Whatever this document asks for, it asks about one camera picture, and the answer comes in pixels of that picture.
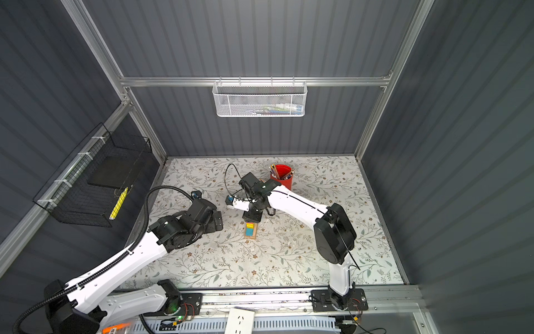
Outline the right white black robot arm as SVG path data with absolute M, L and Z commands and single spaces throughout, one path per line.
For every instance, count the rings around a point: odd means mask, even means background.
M 239 186 L 244 197 L 228 193 L 225 204 L 243 211 L 247 222 L 260 222 L 262 214 L 272 209 L 296 218 L 314 231 L 317 251 L 329 263 L 331 304 L 337 310 L 347 310 L 355 289 L 350 268 L 358 264 L 352 254 L 357 233 L 344 208 L 337 203 L 329 206 L 315 203 L 281 182 L 273 179 L 263 182 L 252 173 L 244 175 Z

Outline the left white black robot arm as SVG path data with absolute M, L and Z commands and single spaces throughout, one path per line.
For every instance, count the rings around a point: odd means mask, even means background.
M 162 312 L 183 317 L 193 306 L 168 279 L 148 288 L 114 294 L 114 290 L 143 267 L 172 251 L 184 249 L 207 233 L 223 229 L 221 212 L 195 191 L 191 205 L 147 224 L 139 238 L 100 266 L 67 283 L 47 286 L 45 306 L 53 333 L 97 333 L 122 320 Z

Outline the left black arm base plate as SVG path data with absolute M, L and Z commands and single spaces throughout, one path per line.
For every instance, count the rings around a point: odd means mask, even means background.
M 153 313 L 145 313 L 144 316 L 156 317 L 194 317 L 200 314 L 202 307 L 202 297 L 200 293 L 186 293 L 178 297 L 168 298 L 164 306 Z

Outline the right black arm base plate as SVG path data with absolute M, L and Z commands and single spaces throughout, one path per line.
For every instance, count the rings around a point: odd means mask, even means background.
M 314 289 L 311 291 L 309 301 L 312 303 L 313 311 L 334 312 L 351 311 L 362 312 L 369 309 L 367 296 L 363 289 L 350 288 L 344 296 L 338 296 L 333 290 Z

